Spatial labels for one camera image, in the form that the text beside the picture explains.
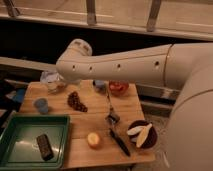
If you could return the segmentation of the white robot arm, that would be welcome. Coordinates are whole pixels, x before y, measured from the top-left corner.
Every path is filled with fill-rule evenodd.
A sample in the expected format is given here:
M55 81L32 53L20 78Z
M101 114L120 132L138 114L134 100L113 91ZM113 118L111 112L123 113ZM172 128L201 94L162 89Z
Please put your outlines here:
M124 81L180 92L166 132L166 171L213 171L213 42L92 54L73 40L56 62L68 82Z

